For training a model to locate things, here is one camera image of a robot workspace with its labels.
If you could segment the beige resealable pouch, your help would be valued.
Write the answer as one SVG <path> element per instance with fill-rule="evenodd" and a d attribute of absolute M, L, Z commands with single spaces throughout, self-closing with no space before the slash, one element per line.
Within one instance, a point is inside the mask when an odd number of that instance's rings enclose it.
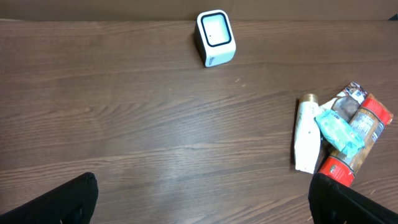
<path fill-rule="evenodd" d="M 320 113 L 326 110 L 333 110 L 349 123 L 367 95 L 367 91 L 361 85 L 351 82 L 334 98 L 319 106 Z"/>

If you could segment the teal snack bar wrapper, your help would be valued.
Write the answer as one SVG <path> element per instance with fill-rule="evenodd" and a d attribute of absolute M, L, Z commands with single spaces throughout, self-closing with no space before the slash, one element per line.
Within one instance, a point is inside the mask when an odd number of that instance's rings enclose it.
<path fill-rule="evenodd" d="M 365 147 L 364 140 L 342 117 L 333 110 L 326 110 L 315 117 L 323 137 L 347 157 L 354 157 Z"/>

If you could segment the orange spaghetti package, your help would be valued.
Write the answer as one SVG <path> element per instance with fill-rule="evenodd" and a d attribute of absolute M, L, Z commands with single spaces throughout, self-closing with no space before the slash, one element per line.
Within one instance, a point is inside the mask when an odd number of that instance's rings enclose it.
<path fill-rule="evenodd" d="M 368 154 L 394 115 L 373 95 L 369 94 L 343 131 L 343 148 L 334 148 L 319 172 L 349 187 Z"/>

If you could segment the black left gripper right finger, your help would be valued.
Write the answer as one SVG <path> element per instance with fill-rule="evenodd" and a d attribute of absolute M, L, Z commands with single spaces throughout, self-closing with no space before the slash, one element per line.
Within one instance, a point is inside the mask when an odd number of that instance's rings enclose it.
<path fill-rule="evenodd" d="M 397 214 L 343 184 L 316 173 L 308 201 L 314 224 L 397 224 Z"/>

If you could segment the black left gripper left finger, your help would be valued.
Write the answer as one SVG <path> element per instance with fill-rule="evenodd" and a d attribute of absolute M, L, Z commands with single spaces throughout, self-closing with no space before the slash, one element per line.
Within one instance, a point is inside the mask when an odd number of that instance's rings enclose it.
<path fill-rule="evenodd" d="M 98 199 L 94 173 L 86 172 L 1 215 L 10 224 L 89 224 Z"/>

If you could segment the white tube with gold cap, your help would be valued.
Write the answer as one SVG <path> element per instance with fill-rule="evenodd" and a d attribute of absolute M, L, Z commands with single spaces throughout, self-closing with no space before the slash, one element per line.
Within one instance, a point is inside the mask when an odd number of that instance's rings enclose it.
<path fill-rule="evenodd" d="M 314 174 L 321 147 L 321 135 L 315 121 L 318 96 L 305 94 L 299 100 L 294 136 L 295 169 Z"/>

